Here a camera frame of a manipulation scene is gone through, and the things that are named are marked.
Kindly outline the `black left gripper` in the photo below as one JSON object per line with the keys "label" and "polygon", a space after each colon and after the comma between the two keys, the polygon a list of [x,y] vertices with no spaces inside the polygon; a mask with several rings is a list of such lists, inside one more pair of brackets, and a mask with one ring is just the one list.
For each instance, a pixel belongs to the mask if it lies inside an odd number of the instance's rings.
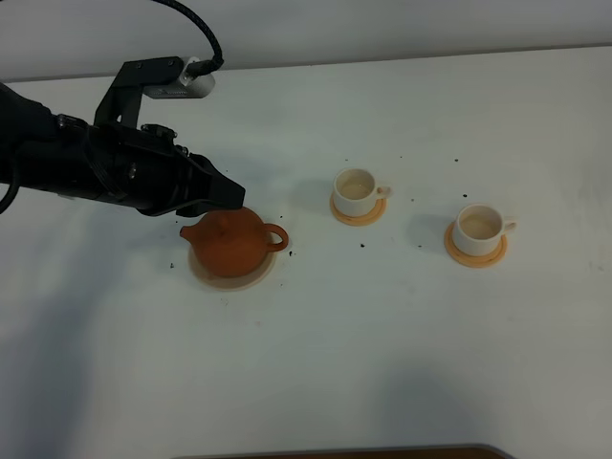
{"label": "black left gripper", "polygon": [[177,133],[159,124],[139,129],[118,123],[88,130],[85,159],[102,187],[101,201],[144,215],[196,218],[241,208],[246,189],[212,162],[174,143]]}

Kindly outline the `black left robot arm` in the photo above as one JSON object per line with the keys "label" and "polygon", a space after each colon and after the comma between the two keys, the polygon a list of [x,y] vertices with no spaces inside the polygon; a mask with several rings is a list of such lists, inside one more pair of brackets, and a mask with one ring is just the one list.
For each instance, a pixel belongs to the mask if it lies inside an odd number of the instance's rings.
{"label": "black left robot arm", "polygon": [[242,207],[246,190],[204,156],[175,144],[173,130],[101,126],[55,115],[1,88],[1,199],[7,209],[24,187],[133,208],[146,216],[196,217]]}

